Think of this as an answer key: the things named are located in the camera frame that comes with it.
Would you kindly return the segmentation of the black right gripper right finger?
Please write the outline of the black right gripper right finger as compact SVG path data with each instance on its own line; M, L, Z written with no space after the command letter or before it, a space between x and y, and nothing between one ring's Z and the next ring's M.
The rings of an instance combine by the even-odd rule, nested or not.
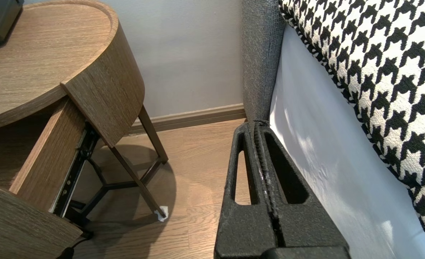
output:
M266 122L257 123L257 155L278 245L346 252L346 240Z

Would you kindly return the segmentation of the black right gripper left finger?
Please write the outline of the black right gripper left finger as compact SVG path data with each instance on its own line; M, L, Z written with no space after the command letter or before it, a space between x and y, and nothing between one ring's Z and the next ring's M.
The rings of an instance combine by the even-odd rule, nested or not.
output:
M267 121L245 122L234 131L214 245L216 259L257 259L278 245L274 199L280 188L271 160L265 157L268 146L259 135L269 126ZM237 202L240 154L250 205Z

